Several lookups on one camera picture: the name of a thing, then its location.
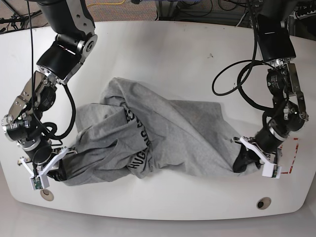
gray t-shirt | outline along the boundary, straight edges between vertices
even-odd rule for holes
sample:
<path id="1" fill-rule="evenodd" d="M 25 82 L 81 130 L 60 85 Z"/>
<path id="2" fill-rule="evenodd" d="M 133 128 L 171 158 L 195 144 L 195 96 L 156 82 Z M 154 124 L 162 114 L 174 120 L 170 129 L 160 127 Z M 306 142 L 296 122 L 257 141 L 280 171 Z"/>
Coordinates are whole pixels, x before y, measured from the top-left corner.
<path id="1" fill-rule="evenodd" d="M 141 84 L 114 78 L 100 104 L 77 109 L 78 154 L 64 159 L 66 185 L 144 178 L 159 169 L 194 176 L 233 173 L 238 133 L 223 120 L 219 103 L 166 100 Z"/>

gray floor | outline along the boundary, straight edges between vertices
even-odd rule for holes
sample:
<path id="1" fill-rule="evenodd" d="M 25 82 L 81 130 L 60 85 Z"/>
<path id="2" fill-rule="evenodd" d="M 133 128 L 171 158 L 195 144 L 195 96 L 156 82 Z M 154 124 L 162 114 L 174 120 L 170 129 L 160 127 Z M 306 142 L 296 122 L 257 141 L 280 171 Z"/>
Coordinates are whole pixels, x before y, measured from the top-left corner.
<path id="1" fill-rule="evenodd" d="M 86 0 L 86 4 L 89 5 L 95 2 L 120 2 L 121 0 Z M 221 5 L 224 8 L 232 8 L 234 4 L 220 0 Z M 25 0 L 7 0 L 16 11 L 21 14 L 27 13 L 27 5 Z M 197 5 L 191 6 L 190 9 L 199 11 L 209 11 L 211 8 L 211 2 L 213 4 L 213 10 L 222 11 L 218 6 L 218 0 L 201 0 Z M 30 2 L 31 12 L 37 11 L 39 8 L 36 3 Z M 143 0 L 139 5 L 132 4 L 130 0 L 126 0 L 121 5 L 95 5 L 88 8 L 93 19 L 95 21 L 132 21 L 132 20 L 155 20 L 156 18 L 156 4 L 154 0 Z M 234 12 L 244 12 L 243 7 L 237 7 L 231 13 Z M 5 4 L 0 1 L 0 18 L 8 19 L 12 15 L 12 12 L 5 6 Z M 32 25 L 36 27 L 41 27 L 45 25 L 47 21 L 43 15 L 37 16 L 32 20 Z M 7 24 L 0 25 L 0 29 L 6 27 Z"/>

circular hole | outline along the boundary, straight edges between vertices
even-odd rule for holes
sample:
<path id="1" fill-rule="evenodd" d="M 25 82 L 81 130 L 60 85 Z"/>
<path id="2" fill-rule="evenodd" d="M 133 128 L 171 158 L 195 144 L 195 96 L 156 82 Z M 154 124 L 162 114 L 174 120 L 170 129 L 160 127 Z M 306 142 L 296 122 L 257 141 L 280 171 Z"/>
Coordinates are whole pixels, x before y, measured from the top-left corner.
<path id="1" fill-rule="evenodd" d="M 54 200 L 54 195 L 53 193 L 48 190 L 48 189 L 42 189 L 40 191 L 40 195 L 43 199 L 45 199 L 46 201 L 53 201 Z"/>
<path id="2" fill-rule="evenodd" d="M 270 206 L 270 204 L 271 204 L 271 198 L 264 197 L 257 202 L 257 208 L 259 210 L 265 210 Z"/>

yellow cable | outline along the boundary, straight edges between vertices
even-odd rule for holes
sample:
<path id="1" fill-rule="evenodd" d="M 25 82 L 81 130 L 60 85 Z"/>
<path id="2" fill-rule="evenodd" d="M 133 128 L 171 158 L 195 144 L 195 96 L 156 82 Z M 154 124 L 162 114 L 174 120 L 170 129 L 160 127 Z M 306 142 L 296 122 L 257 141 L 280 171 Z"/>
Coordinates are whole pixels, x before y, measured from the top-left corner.
<path id="1" fill-rule="evenodd" d="M 118 3 L 92 3 L 88 5 L 87 7 L 95 6 L 95 5 L 121 5 L 125 2 L 125 0 L 118 2 Z"/>

white table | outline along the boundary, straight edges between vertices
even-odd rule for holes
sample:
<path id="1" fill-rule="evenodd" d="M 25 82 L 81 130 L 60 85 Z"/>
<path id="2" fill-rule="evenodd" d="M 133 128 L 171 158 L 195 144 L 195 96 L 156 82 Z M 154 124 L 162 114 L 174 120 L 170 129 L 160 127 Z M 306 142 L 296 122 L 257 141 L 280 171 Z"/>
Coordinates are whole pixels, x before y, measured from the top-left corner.
<path id="1" fill-rule="evenodd" d="M 104 22 L 96 24 L 99 39 L 84 66 L 71 79 L 70 90 L 77 106 L 98 102 L 102 89 L 113 77 L 141 81 L 168 99 L 218 101 L 223 115 L 240 134 L 253 136 L 261 129 L 261 112 L 250 107 L 236 92 L 216 97 L 211 84 L 227 65 L 252 55 L 253 33 L 249 29 L 183 22 Z M 55 33 L 34 29 L 35 63 L 50 47 Z M 162 171 L 140 180 L 127 176 L 112 183 L 67 187 L 50 181 L 55 199 L 47 202 L 30 186 L 28 172 L 17 166 L 24 152 L 0 135 L 0 161 L 12 196 L 20 202 L 65 211 L 157 220 L 211 220 L 255 217 L 298 210 L 316 171 L 316 42 L 292 38 L 302 91 L 310 121 L 300 133 L 291 174 L 279 180 L 260 172 L 238 178 L 202 179 L 174 171 Z M 6 114 L 31 75 L 29 31 L 0 36 L 0 111 Z M 240 67 L 234 67 L 217 83 L 217 90 L 231 89 Z M 256 102 L 272 106 L 266 87 L 267 67 L 255 68 L 244 86 Z M 43 121 L 53 121 L 59 132 L 70 121 L 71 108 L 64 90 L 57 90 L 55 105 Z M 75 138 L 76 131 L 65 139 Z M 281 164 L 288 168 L 297 141 L 284 144 Z M 272 204 L 259 210 L 259 199 Z"/>

